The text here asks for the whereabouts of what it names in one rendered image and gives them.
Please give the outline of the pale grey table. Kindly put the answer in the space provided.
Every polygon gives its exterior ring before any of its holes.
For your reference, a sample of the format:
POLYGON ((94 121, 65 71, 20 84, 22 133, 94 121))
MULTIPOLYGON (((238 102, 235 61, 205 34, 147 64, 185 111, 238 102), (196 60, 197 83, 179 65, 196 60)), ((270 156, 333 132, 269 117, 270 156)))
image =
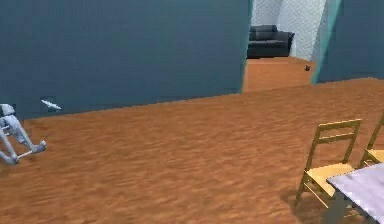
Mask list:
POLYGON ((357 169, 327 179, 334 189, 322 224, 339 224, 351 204, 368 224, 384 224, 384 163, 357 169))

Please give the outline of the white walking robot toy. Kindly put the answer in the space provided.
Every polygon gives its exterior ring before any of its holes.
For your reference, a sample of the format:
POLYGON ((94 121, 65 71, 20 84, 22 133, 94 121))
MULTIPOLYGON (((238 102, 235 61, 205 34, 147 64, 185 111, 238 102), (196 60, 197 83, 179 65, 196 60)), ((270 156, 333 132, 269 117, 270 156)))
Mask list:
POLYGON ((27 155, 37 154, 46 150, 47 143, 42 140, 35 145, 15 115, 15 110, 10 104, 0 104, 0 140, 3 141, 8 154, 0 149, 0 158, 10 165, 16 165, 19 160, 27 155), (8 140, 13 136, 19 144, 27 147, 28 151, 18 155, 8 140))

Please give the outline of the black sofa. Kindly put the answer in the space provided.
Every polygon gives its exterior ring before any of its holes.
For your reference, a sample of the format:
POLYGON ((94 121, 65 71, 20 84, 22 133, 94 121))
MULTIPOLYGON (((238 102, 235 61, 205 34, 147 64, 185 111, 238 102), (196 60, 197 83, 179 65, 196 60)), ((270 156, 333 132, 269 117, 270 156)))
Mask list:
POLYGON ((279 31, 276 25, 251 26, 248 59, 288 57, 295 34, 279 31))

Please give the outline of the small white flat object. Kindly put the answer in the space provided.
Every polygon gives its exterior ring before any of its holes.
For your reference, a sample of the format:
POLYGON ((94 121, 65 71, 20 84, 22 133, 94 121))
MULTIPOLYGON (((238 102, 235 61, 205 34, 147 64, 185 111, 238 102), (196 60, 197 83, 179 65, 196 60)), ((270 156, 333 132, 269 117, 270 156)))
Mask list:
POLYGON ((55 109, 55 110, 61 110, 62 108, 59 106, 59 105, 57 105, 57 104, 55 104, 55 103, 52 103, 52 102, 50 102, 50 101, 47 101, 47 100, 40 100, 43 104, 45 104, 48 108, 53 108, 53 109, 55 109))

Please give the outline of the yellow wooden chair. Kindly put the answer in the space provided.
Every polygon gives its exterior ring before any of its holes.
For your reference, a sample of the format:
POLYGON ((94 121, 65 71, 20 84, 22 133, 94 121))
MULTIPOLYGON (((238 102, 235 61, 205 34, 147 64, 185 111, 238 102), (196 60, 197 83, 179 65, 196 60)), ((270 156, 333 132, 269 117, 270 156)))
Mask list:
POLYGON ((384 149, 375 149, 374 144, 376 142, 377 136, 384 126, 384 112, 382 113, 378 123, 376 124, 370 140, 364 150, 364 154, 359 162, 358 167, 362 168, 364 166, 369 166, 371 163, 378 164, 384 162, 384 149))
POLYGON ((349 163, 349 158, 354 148, 360 126, 361 119, 323 123, 317 126, 313 140, 311 142, 306 164, 303 169, 302 177, 296 191, 294 206, 299 204, 304 192, 309 192, 325 208, 329 207, 325 199, 332 198, 335 193, 335 189, 331 184, 327 182, 327 179, 354 171, 353 166, 349 163), (322 136, 323 132, 344 128, 349 128, 350 132, 322 136), (331 144, 337 141, 348 141, 348 145, 345 149, 341 161, 325 166, 313 167, 313 156, 315 154, 316 148, 321 144, 331 144))

